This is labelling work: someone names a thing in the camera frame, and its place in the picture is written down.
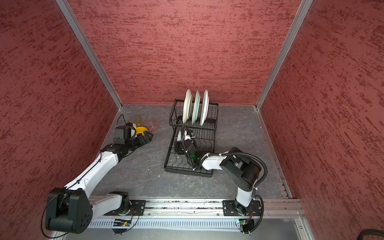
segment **aluminum frame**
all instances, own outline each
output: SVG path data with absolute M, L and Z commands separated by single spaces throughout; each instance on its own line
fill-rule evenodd
M 229 199 L 137 199 L 147 201 L 143 218 L 239 218 L 239 216 L 224 216 L 222 201 Z M 99 218 L 121 218 L 121 216 L 101 216 Z M 306 217 L 300 199 L 264 199 L 263 218 Z
M 314 240 L 314 236 L 307 219 L 296 218 L 295 223 L 299 236 L 302 240 Z
M 93 51 L 91 44 L 89 43 L 87 37 L 85 36 L 83 30 L 80 27 L 79 22 L 77 21 L 75 15 L 73 14 L 71 7 L 69 6 L 67 0 L 56 0 L 56 3 L 59 5 L 60 10 L 64 14 L 65 18 L 67 19 L 68 23 L 70 24 L 73 32 L 75 33 L 77 39 L 81 43 L 81 45 L 84 48 L 84 51 L 88 55 L 89 59 L 91 60 L 93 66 L 95 67 L 97 73 L 99 74 L 101 80 L 103 81 L 105 87 L 107 88 L 109 94 L 113 98 L 113 101 L 115 101 L 116 106 L 121 109 L 123 106 L 123 103 L 121 102 L 115 88 L 113 87 L 111 81 L 108 78 L 107 73 L 105 72 L 103 66 L 101 65 L 99 59 L 97 58 L 96 53 Z
M 283 173 L 283 170 L 281 169 L 281 165 L 280 165 L 280 162 L 277 158 L 277 155 L 276 155 L 276 152 L 275 152 L 275 149 L 273 147 L 273 144 L 272 144 L 272 141 L 271 141 L 271 138 L 269 137 L 269 134 L 268 134 L 268 130 L 266 129 L 266 125 L 264 123 L 264 120 L 263 120 L 263 117 L 261 115 L 261 112 L 260 110 L 258 110 L 256 108 L 255 110 L 255 113 L 256 113 L 256 118 L 257 120 L 259 121 L 259 124 L 260 124 L 260 128 L 262 129 L 262 133 L 263 133 L 263 137 L 265 139 L 265 142 L 266 142 L 266 148 L 268 150 L 268 154 L 270 155 L 270 158 L 273 159 L 273 167 L 275 168 L 275 170 L 277 171 L 278 175 L 276 176 L 278 178 L 278 182 L 279 184 L 281 183 L 282 185 L 279 185 L 280 186 L 283 186 L 286 193 L 287 193 L 287 196 L 288 198 L 292 198 L 292 193 L 288 187 L 288 184 L 287 184 L 287 181 L 285 179 L 285 176 L 284 176 L 284 173 Z
M 281 50 L 279 52 L 279 55 L 277 56 L 277 59 L 275 61 L 275 65 L 272 68 L 271 74 L 269 75 L 265 86 L 263 88 L 263 91 L 260 94 L 259 99 L 256 103 L 257 110 L 260 110 L 261 106 L 263 105 L 263 102 L 268 95 L 269 89 L 271 88 L 277 73 L 280 70 L 281 65 L 284 62 L 285 57 L 287 56 L 289 49 L 291 48 L 291 45 L 293 43 L 293 40 L 295 39 L 297 32 L 300 29 L 301 24 L 303 23 L 303 20 L 305 16 L 307 15 L 307 12 L 312 4 L 313 0 L 303 0 L 299 6 L 299 9 L 297 10 L 296 16 L 293 19 L 292 25 L 288 31 L 288 34 L 284 40 L 283 46 L 281 47 Z
M 118 119 L 119 119 L 119 117 L 121 115 L 121 111 L 122 111 L 122 108 L 119 108 L 117 113 L 116 113 L 116 115 L 115 115 L 115 117 L 114 117 L 114 119 L 113 119 L 113 122 L 112 122 L 111 126 L 108 129 L 107 134 L 105 135 L 105 138 L 103 140 L 103 143 L 102 143 L 100 149 L 102 149 L 105 145 L 107 145 L 108 133 L 110 133 L 113 129 L 116 128 L 116 124 L 118 123 Z

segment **transparent cup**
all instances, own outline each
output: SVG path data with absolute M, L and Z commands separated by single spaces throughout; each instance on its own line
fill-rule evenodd
M 139 115 L 133 115 L 128 120 L 130 123 L 136 124 L 136 127 L 142 127 L 143 123 L 141 121 L 141 117 Z
M 159 120 L 156 118 L 145 120 L 144 124 L 150 133 L 156 133 L 159 130 Z

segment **white cable tray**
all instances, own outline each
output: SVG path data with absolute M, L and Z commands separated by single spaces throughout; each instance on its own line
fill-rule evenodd
M 131 228 L 113 226 L 115 218 L 97 218 L 89 224 L 88 228 Z M 139 218 L 139 221 L 134 226 L 136 229 L 173 229 L 173 230 L 219 230 L 238 232 L 238 219 L 209 219 L 209 218 Z

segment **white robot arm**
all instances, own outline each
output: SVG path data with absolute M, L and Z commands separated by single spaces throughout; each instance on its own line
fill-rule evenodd
M 211 169 L 218 169 L 218 170 L 223 170 L 220 166 L 220 164 L 222 163 L 222 161 L 227 158 L 227 156 L 221 156 L 222 154 L 216 156 L 211 156 L 211 157 L 207 157 L 207 159 L 205 159 L 205 161 L 202 163 L 202 166 L 205 170 L 211 170 Z M 256 183 L 257 179 L 255 179 L 255 181 L 253 182 L 252 184 L 252 188 L 254 186 L 254 184 Z M 251 203 L 252 201 L 252 192 L 253 191 L 245 191 L 239 187 L 237 187 L 237 195 L 236 195 L 236 201 L 238 203 L 240 203 L 241 205 L 243 205 L 244 207 L 247 207 L 249 206 L 249 204 Z
M 116 127 L 114 143 L 100 150 L 96 159 L 75 179 L 48 194 L 45 228 L 52 231 L 81 233 L 90 222 L 115 210 L 126 215 L 131 205 L 126 192 L 110 192 L 107 196 L 91 196 L 93 189 L 107 172 L 129 151 L 149 143 L 153 134 L 144 131 L 136 135 L 132 124 Z

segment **yellow bowl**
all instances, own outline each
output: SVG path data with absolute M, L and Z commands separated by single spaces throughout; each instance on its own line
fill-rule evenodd
M 139 133 L 144 135 L 144 131 L 148 131 L 148 129 L 146 127 L 137 127 L 136 128 L 136 135 L 138 135 Z

